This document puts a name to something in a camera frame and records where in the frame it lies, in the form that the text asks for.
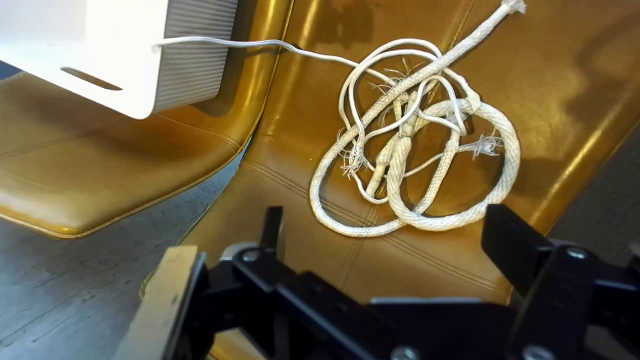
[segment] wire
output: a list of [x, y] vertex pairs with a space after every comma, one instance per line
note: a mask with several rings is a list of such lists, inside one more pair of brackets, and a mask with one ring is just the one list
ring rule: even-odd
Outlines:
[[[354, 62], [342, 55], [320, 53], [297, 47], [282, 40], [220, 40], [211, 35], [183, 35], [169, 38], [158, 42], [156, 46], [173, 46], [183, 42], [209, 42], [228, 47], [271, 47], [278, 46], [288, 51], [316, 57], [325, 62], [339, 62], [352, 67], [348, 78], [342, 83], [339, 97], [339, 116], [344, 121], [344, 130], [337, 137], [337, 141], [322, 155], [313, 181], [310, 181], [310, 206], [319, 221], [340, 231], [344, 235], [370, 237], [391, 233], [406, 223], [421, 229], [452, 229], [476, 221], [484, 216], [488, 204], [503, 202], [513, 189], [518, 167], [521, 167], [521, 141], [516, 137], [515, 125], [511, 119], [494, 106], [484, 104], [480, 95], [469, 85], [465, 76], [457, 73], [448, 65], [455, 64], [461, 55], [476, 47], [491, 32], [511, 13], [525, 12], [525, 0], [503, 0], [503, 3], [491, 13], [472, 34], [461, 40], [452, 50], [442, 53], [439, 46], [421, 38], [400, 38], [383, 43], [364, 60]], [[413, 73], [394, 72], [384, 73], [375, 69], [383, 60], [389, 57], [419, 57], [427, 62], [421, 69]], [[364, 73], [383, 80], [379, 88], [383, 95], [364, 111], [359, 108], [359, 83], [364, 80]], [[431, 94], [442, 85], [447, 91], [447, 99], [431, 104]], [[480, 136], [476, 141], [462, 143], [462, 136], [466, 136], [466, 119], [470, 116], [484, 118], [494, 125], [494, 133]], [[428, 124], [447, 125], [450, 130], [450, 137], [444, 145], [442, 153], [432, 155], [423, 162], [414, 170], [406, 170], [406, 159], [413, 152], [413, 141]], [[387, 145], [379, 152], [377, 162], [367, 158], [367, 143], [379, 136], [391, 136]], [[424, 211], [432, 206], [450, 163], [457, 153], [472, 152], [474, 155], [499, 155], [499, 148], [505, 153], [503, 174], [496, 186], [491, 189], [487, 197], [479, 204], [450, 216], [424, 216]], [[359, 192], [370, 204], [389, 204], [392, 211], [398, 216], [396, 220], [377, 223], [377, 226], [352, 226], [342, 223], [332, 218], [322, 204], [320, 192], [325, 178], [331, 166], [342, 158], [342, 172], [347, 178], [356, 181]], [[400, 196], [402, 180], [424, 170], [427, 166], [437, 163], [437, 172], [423, 196], [423, 199], [409, 208]], [[364, 184], [361, 172], [372, 172], [368, 184]]]

